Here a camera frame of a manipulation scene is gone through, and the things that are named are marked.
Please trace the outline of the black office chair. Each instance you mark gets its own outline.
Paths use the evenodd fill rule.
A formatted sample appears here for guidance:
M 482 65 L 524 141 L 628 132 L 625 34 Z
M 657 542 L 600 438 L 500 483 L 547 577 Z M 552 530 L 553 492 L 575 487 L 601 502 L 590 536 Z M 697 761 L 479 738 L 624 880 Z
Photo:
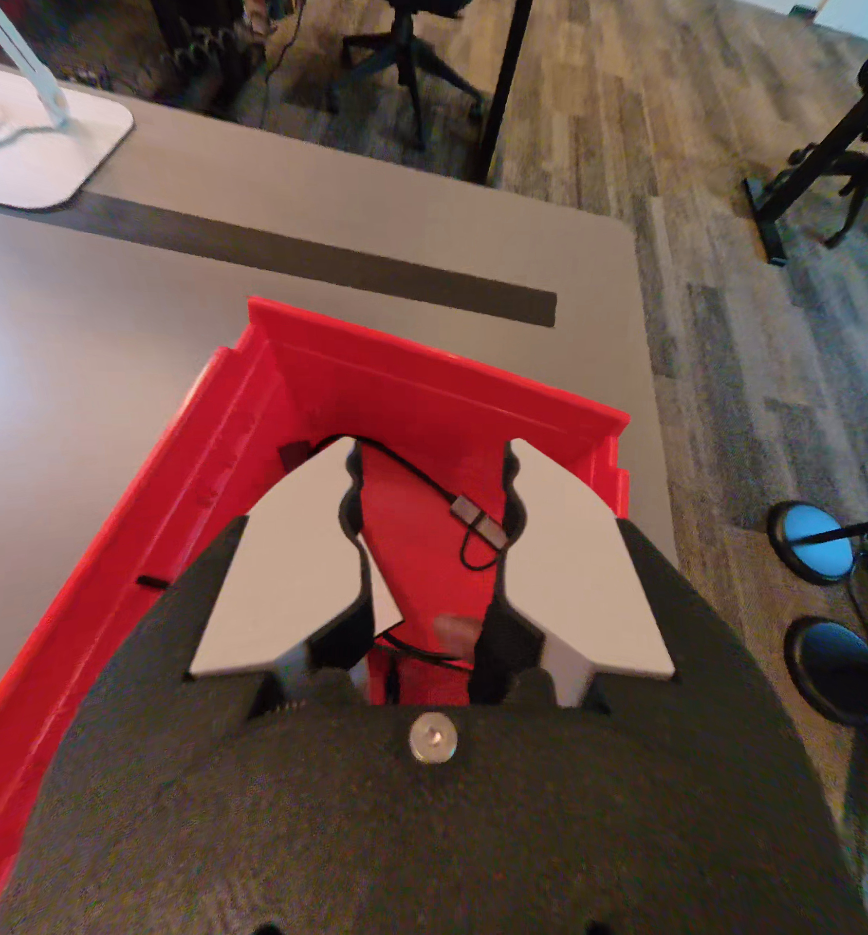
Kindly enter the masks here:
M 421 108 L 418 73 L 424 72 L 466 94 L 470 101 L 468 118 L 481 123 L 485 112 L 485 97 L 481 91 L 442 60 L 434 47 L 419 38 L 414 30 L 415 17 L 430 14 L 443 19 L 460 19 L 470 5 L 468 1 L 390 1 L 393 22 L 387 32 L 354 34 L 341 41 L 340 63 L 344 73 L 331 82 L 324 95 L 327 111 L 337 114 L 342 92 L 359 81 L 391 67 L 397 83 L 408 89 L 411 99 L 419 150 L 426 148 L 425 122 Z

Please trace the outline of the black stand with round top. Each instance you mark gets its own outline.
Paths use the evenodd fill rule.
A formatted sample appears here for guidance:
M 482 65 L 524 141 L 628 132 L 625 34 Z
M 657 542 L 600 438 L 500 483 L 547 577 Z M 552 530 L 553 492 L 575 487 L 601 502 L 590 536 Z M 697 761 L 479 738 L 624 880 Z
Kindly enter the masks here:
M 519 63 L 521 48 L 529 24 L 533 1 L 515 1 L 510 26 L 501 59 L 498 81 L 489 106 L 480 146 L 471 174 L 471 181 L 483 185 L 490 177 L 496 156 L 498 139 L 508 106 L 512 82 Z

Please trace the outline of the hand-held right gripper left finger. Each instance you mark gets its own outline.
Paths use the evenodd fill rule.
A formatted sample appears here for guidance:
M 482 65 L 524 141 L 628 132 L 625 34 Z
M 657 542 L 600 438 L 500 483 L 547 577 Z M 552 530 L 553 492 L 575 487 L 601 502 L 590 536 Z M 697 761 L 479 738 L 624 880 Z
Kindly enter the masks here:
M 188 670 L 194 679 L 364 670 L 376 568 L 362 537 L 362 460 L 351 437 L 294 469 L 248 514 Z

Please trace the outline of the red plastic bin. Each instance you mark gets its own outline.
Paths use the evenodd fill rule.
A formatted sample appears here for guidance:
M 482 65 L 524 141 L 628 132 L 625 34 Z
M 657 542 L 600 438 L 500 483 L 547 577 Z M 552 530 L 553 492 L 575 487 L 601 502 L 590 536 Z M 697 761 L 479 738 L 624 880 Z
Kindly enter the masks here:
M 290 472 L 278 452 L 353 429 L 435 474 L 474 477 L 500 442 L 535 442 L 627 519 L 629 422 L 533 380 L 252 298 L 0 682 L 0 897 L 36 797 L 86 691 L 161 594 Z

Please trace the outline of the round black stand base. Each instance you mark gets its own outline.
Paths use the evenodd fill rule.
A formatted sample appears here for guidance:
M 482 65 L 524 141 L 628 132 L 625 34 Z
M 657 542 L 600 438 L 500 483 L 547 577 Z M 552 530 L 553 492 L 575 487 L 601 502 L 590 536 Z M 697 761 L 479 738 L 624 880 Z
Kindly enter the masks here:
M 839 522 L 826 510 L 800 500 L 785 500 L 767 513 L 767 537 L 778 559 L 794 575 L 828 586 L 850 577 L 855 550 Z
M 783 659 L 802 698 L 829 722 L 868 727 L 868 643 L 837 622 L 803 616 L 788 627 Z

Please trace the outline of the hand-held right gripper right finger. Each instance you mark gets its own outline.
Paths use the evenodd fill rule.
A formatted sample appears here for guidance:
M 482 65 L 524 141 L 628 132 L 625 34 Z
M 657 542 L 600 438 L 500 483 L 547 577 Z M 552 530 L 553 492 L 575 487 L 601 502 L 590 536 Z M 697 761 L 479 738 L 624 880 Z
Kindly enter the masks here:
M 507 445 L 502 483 L 508 543 L 474 648 L 471 703 L 502 703 L 535 669 L 562 708 L 582 707 L 598 675 L 672 680 L 674 660 L 611 508 L 521 438 Z

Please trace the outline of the black table frame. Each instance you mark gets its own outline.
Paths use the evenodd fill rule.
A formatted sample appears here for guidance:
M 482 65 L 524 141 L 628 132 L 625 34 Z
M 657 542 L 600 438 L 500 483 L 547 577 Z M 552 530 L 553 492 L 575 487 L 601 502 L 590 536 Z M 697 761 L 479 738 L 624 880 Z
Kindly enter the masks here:
M 747 177 L 741 187 L 767 264 L 787 263 L 778 220 L 821 178 L 843 178 L 848 199 L 843 224 L 824 240 L 833 250 L 845 240 L 868 200 L 868 58 L 857 73 L 860 99 L 820 143 L 794 150 L 772 181 Z

